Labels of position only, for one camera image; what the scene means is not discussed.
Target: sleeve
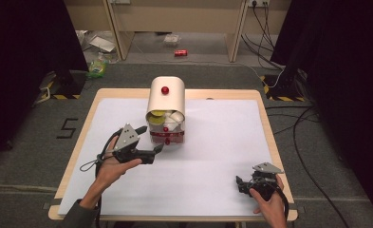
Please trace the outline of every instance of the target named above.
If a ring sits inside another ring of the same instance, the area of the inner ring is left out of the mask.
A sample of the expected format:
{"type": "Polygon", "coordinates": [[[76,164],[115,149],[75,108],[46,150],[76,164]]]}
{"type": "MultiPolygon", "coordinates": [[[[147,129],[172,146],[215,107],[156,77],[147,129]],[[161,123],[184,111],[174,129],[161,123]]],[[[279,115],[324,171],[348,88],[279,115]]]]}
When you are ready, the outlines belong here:
{"type": "Polygon", "coordinates": [[[94,210],[85,209],[80,206],[80,199],[74,202],[73,206],[65,215],[62,222],[59,223],[57,228],[87,228],[91,227],[92,223],[99,212],[99,208],[94,210]]]}

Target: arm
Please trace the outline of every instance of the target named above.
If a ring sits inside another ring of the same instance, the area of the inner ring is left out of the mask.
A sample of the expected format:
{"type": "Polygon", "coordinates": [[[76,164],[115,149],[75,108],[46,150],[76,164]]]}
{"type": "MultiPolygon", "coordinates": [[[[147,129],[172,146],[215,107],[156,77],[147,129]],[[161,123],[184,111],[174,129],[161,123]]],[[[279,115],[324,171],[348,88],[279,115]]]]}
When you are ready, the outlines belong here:
{"type": "MultiPolygon", "coordinates": [[[[284,184],[280,177],[276,175],[278,186],[284,189],[284,184]]],[[[274,192],[269,201],[265,201],[260,194],[254,190],[250,189],[252,196],[256,199],[259,204],[259,208],[255,209],[253,212],[255,214],[262,213],[266,222],[273,228],[286,228],[287,221],[284,216],[284,202],[277,192],[274,192]]]]}
{"type": "MultiPolygon", "coordinates": [[[[113,148],[115,141],[116,138],[112,140],[108,151],[113,148]]],[[[103,192],[127,170],[141,164],[140,159],[119,163],[112,157],[112,153],[106,153],[104,158],[106,160],[103,162],[97,178],[88,188],[83,199],[73,204],[64,220],[58,225],[59,228],[91,227],[99,211],[99,208],[96,208],[97,202],[103,192]]]]}

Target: yellow object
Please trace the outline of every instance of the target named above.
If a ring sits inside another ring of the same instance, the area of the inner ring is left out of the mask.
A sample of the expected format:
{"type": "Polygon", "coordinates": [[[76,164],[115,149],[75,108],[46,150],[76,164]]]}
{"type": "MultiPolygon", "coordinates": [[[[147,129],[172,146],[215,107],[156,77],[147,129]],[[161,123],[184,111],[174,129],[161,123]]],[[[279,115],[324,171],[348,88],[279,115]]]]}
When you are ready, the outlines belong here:
{"type": "Polygon", "coordinates": [[[163,116],[165,112],[165,110],[152,110],[151,114],[153,114],[154,116],[163,116]]]}
{"type": "Polygon", "coordinates": [[[151,115],[151,116],[148,117],[148,123],[150,123],[152,125],[163,124],[163,123],[165,123],[165,117],[164,116],[157,117],[157,116],[151,115]]]}

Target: red knob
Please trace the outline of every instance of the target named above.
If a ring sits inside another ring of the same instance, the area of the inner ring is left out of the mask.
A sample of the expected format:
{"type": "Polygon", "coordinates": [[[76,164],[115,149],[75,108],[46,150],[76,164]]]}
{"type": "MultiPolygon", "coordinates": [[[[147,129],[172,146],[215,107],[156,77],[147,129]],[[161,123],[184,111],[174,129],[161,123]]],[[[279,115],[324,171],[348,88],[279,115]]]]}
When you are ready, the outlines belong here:
{"type": "Polygon", "coordinates": [[[161,89],[161,93],[163,95],[167,95],[169,93],[169,87],[163,86],[162,89],[161,89]]]}

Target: open box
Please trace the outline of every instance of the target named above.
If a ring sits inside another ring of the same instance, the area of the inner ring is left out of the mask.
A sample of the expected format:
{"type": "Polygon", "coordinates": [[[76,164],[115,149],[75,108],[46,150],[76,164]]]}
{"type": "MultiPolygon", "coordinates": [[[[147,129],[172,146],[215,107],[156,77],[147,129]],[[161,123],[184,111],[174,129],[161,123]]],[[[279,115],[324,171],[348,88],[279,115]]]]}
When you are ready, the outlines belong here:
{"type": "Polygon", "coordinates": [[[185,86],[175,76],[159,76],[151,84],[145,120],[152,143],[184,143],[185,86]]]}

